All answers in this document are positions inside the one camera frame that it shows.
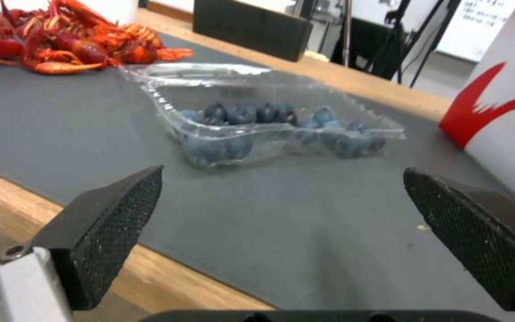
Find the crawfish antenna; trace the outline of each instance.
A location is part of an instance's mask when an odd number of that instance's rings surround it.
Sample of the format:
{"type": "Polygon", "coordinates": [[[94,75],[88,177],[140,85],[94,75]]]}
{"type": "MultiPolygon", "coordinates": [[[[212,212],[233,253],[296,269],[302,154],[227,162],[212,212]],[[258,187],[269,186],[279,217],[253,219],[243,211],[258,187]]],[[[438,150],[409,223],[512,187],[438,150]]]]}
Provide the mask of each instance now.
{"type": "Polygon", "coordinates": [[[7,8],[7,6],[5,5],[5,2],[4,0],[0,0],[0,4],[1,4],[1,14],[7,19],[9,20],[9,22],[12,22],[12,17],[11,15],[9,14],[9,9],[7,8]]]}

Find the plastic clamshell container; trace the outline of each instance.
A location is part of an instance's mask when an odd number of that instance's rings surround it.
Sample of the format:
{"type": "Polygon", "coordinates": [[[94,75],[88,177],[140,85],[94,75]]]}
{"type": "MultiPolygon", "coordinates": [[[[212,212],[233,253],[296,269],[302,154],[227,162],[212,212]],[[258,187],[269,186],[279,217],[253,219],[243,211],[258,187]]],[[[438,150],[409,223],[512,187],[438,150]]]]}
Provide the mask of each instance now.
{"type": "Polygon", "coordinates": [[[286,152],[378,155],[390,142],[405,138],[404,128],[394,120],[309,77],[233,64],[131,65],[121,71],[125,79],[142,84],[164,127],[182,145],[186,157],[200,167],[262,160],[286,152]],[[217,102],[227,110],[289,105],[299,123],[209,126],[182,114],[188,110],[203,119],[204,110],[217,102]],[[319,110],[329,110],[332,122],[302,127],[317,120],[319,110]]]}

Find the wooden table edge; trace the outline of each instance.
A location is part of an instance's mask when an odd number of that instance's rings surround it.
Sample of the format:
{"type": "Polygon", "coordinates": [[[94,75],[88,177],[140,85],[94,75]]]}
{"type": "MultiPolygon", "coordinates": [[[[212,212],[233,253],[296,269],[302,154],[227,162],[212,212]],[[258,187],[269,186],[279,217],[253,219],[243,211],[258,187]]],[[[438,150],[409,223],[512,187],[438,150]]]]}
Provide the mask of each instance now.
{"type": "MultiPolygon", "coordinates": [[[[255,61],[281,71],[321,80],[349,93],[439,120],[447,100],[398,86],[388,80],[303,57],[292,63],[192,32],[191,24],[139,9],[137,22],[186,41],[255,61]]],[[[0,177],[0,232],[27,241],[62,207],[0,177]]],[[[129,255],[112,291],[148,312],[180,308],[273,309],[141,245],[129,255]]]]}

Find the textured rubber pad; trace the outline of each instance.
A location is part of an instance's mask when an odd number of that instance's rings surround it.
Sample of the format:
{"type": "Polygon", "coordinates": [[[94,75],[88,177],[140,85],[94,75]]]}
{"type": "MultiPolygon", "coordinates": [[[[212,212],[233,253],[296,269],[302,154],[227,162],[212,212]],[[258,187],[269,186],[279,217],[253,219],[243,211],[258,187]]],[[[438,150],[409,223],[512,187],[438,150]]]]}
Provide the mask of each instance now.
{"type": "Polygon", "coordinates": [[[82,193],[34,237],[51,251],[72,309],[92,309],[108,291],[156,206],[162,168],[82,193]]]}
{"type": "Polygon", "coordinates": [[[407,169],[405,188],[435,235],[505,310],[515,310],[515,201],[407,169]]]}

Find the gray mat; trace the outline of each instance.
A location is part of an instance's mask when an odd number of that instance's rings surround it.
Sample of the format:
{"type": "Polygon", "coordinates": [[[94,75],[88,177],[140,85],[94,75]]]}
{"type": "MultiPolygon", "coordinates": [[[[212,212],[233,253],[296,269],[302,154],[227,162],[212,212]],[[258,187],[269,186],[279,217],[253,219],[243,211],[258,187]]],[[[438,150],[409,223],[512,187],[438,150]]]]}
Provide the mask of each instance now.
{"type": "MultiPolygon", "coordinates": [[[[248,63],[192,47],[193,61],[248,63]]],[[[190,167],[143,96],[127,104],[116,71],[66,77],[0,66],[0,175],[61,204],[162,163],[164,189],[141,243],[286,309],[464,309],[502,320],[403,191],[415,165],[501,189],[432,122],[366,102],[407,128],[381,157],[284,157],[190,167]]]]}

